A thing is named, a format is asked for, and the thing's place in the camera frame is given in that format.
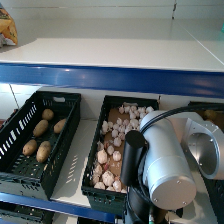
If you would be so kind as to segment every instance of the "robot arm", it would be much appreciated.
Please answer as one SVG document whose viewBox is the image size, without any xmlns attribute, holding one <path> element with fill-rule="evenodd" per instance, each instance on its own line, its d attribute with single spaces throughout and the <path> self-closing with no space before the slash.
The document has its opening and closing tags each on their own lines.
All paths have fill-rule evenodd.
<svg viewBox="0 0 224 224">
<path fill-rule="evenodd" d="M 141 127 L 161 113 L 148 114 Z M 179 140 L 176 133 L 181 133 Z M 143 183 L 157 207 L 176 210 L 188 205 L 196 195 L 196 185 L 183 150 L 191 151 L 206 178 L 224 179 L 223 133 L 198 114 L 185 112 L 162 119 L 147 129 L 144 137 L 149 142 L 149 151 Z"/>
<path fill-rule="evenodd" d="M 137 223 L 147 223 L 147 219 L 141 221 L 147 212 L 150 216 L 150 210 L 161 214 L 161 211 L 183 208 L 194 199 L 196 184 L 184 152 L 191 152 L 203 176 L 208 179 L 224 179 L 223 133 L 216 125 L 203 121 L 198 114 L 185 112 L 197 109 L 202 108 L 185 107 L 165 113 L 154 111 L 148 114 L 140 127 L 144 139 L 148 142 L 148 151 L 144 157 L 140 136 L 134 138 L 134 133 L 126 135 L 121 180 L 129 186 L 126 204 L 132 213 L 137 215 L 137 219 L 140 217 L 140 222 Z M 203 109 L 223 109 L 223 105 L 203 105 Z M 136 182 L 137 176 L 140 177 L 137 174 L 140 167 L 142 170 L 144 167 L 140 179 L 148 193 L 142 190 L 140 181 Z"/>
</svg>

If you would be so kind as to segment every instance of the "white wall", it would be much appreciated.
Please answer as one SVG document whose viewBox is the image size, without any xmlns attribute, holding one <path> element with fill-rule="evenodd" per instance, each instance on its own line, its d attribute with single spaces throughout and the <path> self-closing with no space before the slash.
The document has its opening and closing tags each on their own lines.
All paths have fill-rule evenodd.
<svg viewBox="0 0 224 224">
<path fill-rule="evenodd" d="M 1 0 L 14 19 L 224 18 L 223 0 Z"/>
</svg>

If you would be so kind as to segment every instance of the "shelf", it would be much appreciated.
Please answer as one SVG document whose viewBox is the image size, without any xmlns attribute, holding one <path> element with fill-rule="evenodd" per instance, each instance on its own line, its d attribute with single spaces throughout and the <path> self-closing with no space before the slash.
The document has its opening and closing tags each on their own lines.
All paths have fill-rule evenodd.
<svg viewBox="0 0 224 224">
<path fill-rule="evenodd" d="M 222 23 L 16 20 L 19 45 L 0 49 L 0 82 L 223 98 Z"/>
<path fill-rule="evenodd" d="M 5 193 L 0 193 L 0 201 L 113 223 L 114 214 L 92 210 L 87 197 L 81 193 L 82 176 L 96 125 L 97 121 L 80 121 L 50 201 Z M 198 172 L 197 164 L 187 154 L 186 157 L 196 182 L 197 195 L 192 203 L 184 207 L 183 218 L 180 219 L 174 214 L 169 213 L 169 220 L 178 223 L 215 223 L 216 217 L 211 207 L 203 179 Z"/>
</svg>

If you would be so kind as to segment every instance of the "white shelf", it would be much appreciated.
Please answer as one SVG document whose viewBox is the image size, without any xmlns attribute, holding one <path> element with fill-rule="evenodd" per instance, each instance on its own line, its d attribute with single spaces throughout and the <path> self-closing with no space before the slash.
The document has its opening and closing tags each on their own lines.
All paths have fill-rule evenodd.
<svg viewBox="0 0 224 224">
<path fill-rule="evenodd" d="M 76 216 L 56 213 L 52 224 L 76 224 L 78 221 Z"/>
<path fill-rule="evenodd" d="M 205 32 L 207 20 L 16 20 L 19 44 L 0 49 L 0 62 L 223 72 L 223 21 L 208 21 Z"/>
<path fill-rule="evenodd" d="M 90 208 L 81 186 L 96 125 L 97 121 L 80 121 L 51 200 Z"/>
</svg>

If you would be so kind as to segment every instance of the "potato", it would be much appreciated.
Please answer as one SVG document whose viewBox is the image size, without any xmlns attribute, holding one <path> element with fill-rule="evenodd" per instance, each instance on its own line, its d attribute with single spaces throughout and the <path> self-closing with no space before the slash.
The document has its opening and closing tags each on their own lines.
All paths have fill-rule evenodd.
<svg viewBox="0 0 224 224">
<path fill-rule="evenodd" d="M 32 155 L 37 149 L 37 142 L 32 139 L 29 142 L 26 143 L 23 147 L 23 155 L 24 156 L 30 156 Z"/>
<path fill-rule="evenodd" d="M 47 160 L 51 152 L 51 144 L 49 141 L 44 141 L 41 143 L 37 151 L 36 159 L 39 163 L 43 163 Z"/>
<path fill-rule="evenodd" d="M 217 116 L 217 113 L 214 110 L 206 110 L 203 115 L 205 120 L 210 119 L 212 121 L 215 120 L 216 116 Z"/>
<path fill-rule="evenodd" d="M 61 130 L 63 129 L 65 125 L 66 119 L 60 120 L 55 126 L 54 126 L 54 133 L 59 134 Z"/>
<path fill-rule="evenodd" d="M 40 137 L 45 131 L 47 131 L 48 128 L 48 121 L 47 120 L 41 120 L 33 130 L 33 135 L 35 137 Z"/>
<path fill-rule="evenodd" d="M 45 109 L 42 113 L 42 119 L 50 121 L 54 117 L 54 112 L 50 109 Z"/>
</svg>

